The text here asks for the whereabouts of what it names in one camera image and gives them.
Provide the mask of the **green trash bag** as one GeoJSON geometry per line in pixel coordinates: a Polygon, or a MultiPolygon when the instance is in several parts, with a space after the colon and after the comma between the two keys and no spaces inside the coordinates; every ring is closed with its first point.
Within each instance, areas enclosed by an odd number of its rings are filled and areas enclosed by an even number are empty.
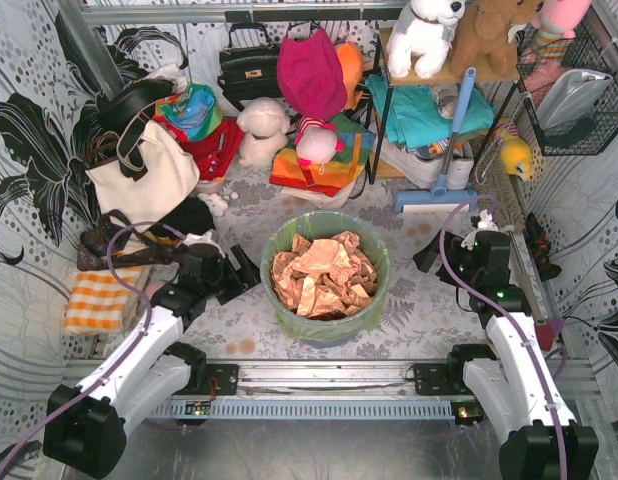
{"type": "Polygon", "coordinates": [[[274,307],[275,319],[287,336],[299,340],[334,340],[362,330],[371,331],[379,326],[387,299],[391,267],[387,245],[370,223],[342,212],[314,211],[286,221],[267,240],[260,262],[260,277],[265,294],[274,307]],[[377,291],[371,304],[353,316],[332,321],[310,320],[287,310],[277,299],[272,287],[270,268],[274,256],[291,249],[295,234],[312,241],[332,238],[344,231],[360,236],[360,249],[377,271],[377,291]]]}

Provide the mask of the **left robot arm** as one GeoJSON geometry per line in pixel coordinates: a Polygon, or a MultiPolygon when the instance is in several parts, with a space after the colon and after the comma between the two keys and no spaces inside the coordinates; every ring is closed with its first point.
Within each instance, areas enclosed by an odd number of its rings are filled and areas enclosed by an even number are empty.
{"type": "Polygon", "coordinates": [[[50,395],[43,453],[95,479],[122,457],[128,438],[176,393],[201,394],[210,408],[216,395],[236,392],[238,368],[210,365],[206,354],[180,338],[205,310],[208,299],[226,304],[260,282],[259,269],[235,245],[193,244],[175,280],[152,296],[132,332],[76,386],[50,395]]]}

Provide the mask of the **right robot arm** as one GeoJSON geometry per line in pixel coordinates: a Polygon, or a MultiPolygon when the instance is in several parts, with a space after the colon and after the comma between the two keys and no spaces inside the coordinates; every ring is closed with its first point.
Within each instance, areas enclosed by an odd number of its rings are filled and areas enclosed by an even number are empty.
{"type": "Polygon", "coordinates": [[[438,233],[414,255],[423,273],[442,259],[438,277],[468,293],[469,309],[488,338],[453,346],[444,363],[413,365],[415,390],[423,396],[473,395],[478,405],[458,409],[456,418],[491,423],[503,478],[587,479],[598,438],[592,427],[579,424],[556,386],[527,297],[510,280],[510,247],[509,236],[498,231],[465,238],[438,233]]]}

